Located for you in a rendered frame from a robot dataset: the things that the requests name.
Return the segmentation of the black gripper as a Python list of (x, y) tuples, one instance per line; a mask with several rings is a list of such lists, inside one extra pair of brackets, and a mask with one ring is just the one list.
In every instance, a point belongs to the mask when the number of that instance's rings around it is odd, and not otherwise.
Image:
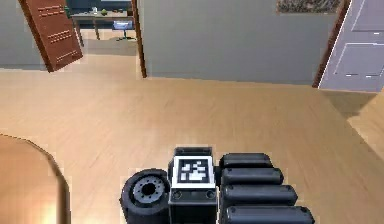
[(167, 172), (151, 168), (136, 172), (119, 199), (126, 224), (169, 224)]

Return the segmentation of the brown round table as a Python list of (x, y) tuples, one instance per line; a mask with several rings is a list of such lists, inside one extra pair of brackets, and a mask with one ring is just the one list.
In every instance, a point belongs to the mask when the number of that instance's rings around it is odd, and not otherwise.
[(0, 224), (71, 224), (69, 186), (54, 157), (1, 133)]

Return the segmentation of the blue seat chair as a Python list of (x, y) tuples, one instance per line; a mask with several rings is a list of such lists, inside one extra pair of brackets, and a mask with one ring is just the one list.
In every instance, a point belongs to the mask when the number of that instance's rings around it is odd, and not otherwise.
[(123, 36), (118, 38), (118, 41), (131, 40), (131, 37), (127, 35), (127, 31), (134, 29), (134, 22), (131, 20), (114, 21), (112, 25), (112, 29), (120, 30), (123, 32)]

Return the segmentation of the dark wooden desk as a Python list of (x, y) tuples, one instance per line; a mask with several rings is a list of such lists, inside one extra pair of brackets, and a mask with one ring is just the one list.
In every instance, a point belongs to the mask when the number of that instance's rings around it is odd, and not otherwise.
[(96, 33), (97, 39), (100, 39), (99, 30), (97, 27), (98, 21), (133, 21), (134, 17), (129, 16), (127, 13), (117, 13), (108, 11), (105, 16), (103, 16), (100, 12), (97, 12), (94, 14), (93, 12), (82, 12), (82, 13), (76, 13), (71, 16), (72, 21), (74, 23), (74, 27), (79, 39), (79, 43), (81, 46), (84, 46), (82, 34), (80, 31), (80, 22), (81, 21), (91, 21)]

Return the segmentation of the brown room door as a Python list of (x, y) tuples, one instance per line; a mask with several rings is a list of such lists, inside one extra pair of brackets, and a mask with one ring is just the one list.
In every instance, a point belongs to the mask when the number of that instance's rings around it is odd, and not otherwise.
[(48, 72), (83, 57), (66, 0), (18, 0)]

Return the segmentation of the grey panelled room door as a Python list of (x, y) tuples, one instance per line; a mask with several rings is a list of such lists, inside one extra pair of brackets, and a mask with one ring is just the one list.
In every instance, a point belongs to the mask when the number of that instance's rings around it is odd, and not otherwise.
[(319, 89), (380, 92), (384, 87), (384, 0), (351, 0)]

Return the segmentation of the framed wall picture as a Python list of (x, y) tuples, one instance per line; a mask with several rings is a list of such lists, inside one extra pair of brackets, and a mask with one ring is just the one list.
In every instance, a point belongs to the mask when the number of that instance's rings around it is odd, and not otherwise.
[(343, 0), (276, 0), (278, 13), (329, 14), (336, 13)]

